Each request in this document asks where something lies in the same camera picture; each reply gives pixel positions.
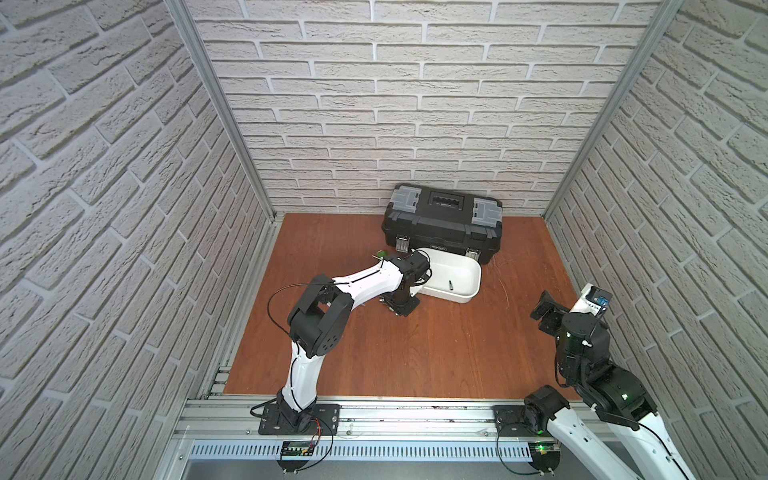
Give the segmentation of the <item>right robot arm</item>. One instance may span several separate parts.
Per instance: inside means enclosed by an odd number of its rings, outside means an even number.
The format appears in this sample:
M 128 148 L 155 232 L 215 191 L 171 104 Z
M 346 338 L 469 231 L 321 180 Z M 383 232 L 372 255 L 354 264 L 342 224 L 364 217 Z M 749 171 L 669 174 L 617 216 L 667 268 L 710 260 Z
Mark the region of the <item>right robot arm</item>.
M 555 340 L 555 377 L 582 401 L 631 455 L 628 466 L 597 438 L 550 385 L 524 400 L 526 427 L 563 444 L 597 479 L 692 479 L 695 474 L 675 447 L 648 389 L 610 356 L 611 336 L 603 316 L 610 292 L 586 284 L 572 307 L 543 292 L 530 316 Z

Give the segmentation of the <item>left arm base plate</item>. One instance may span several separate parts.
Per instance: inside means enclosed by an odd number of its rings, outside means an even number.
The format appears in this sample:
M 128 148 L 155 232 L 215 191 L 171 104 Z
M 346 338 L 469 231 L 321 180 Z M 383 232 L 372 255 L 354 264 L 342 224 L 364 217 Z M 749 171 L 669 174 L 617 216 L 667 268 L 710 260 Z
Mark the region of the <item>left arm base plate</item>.
M 260 413 L 258 433 L 264 436 L 322 435 L 335 436 L 341 406 L 333 403 L 315 404 L 309 410 L 297 413 L 270 403 Z

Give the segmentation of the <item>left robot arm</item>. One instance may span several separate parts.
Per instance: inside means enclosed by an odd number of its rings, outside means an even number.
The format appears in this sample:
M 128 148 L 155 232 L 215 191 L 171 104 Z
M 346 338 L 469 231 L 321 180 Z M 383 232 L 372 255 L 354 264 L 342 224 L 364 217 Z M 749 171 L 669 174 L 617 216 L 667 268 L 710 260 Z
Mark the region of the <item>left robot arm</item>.
M 279 418 L 295 432 L 313 423 L 317 382 L 325 355 L 341 341 L 351 313 L 375 298 L 396 315 L 419 305 L 412 290 L 431 278 L 429 256 L 414 251 L 386 255 L 372 267 L 344 277 L 315 276 L 287 318 L 292 341 L 288 379 L 277 394 Z

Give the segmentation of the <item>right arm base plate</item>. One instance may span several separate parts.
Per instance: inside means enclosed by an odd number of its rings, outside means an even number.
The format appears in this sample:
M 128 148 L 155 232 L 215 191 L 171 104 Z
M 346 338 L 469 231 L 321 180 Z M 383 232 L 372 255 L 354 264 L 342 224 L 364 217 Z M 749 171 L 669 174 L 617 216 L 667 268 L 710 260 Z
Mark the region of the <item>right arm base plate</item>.
M 500 437 L 540 437 L 548 435 L 548 423 L 555 414 L 570 406 L 542 407 L 528 405 L 496 405 L 492 407 L 497 433 Z

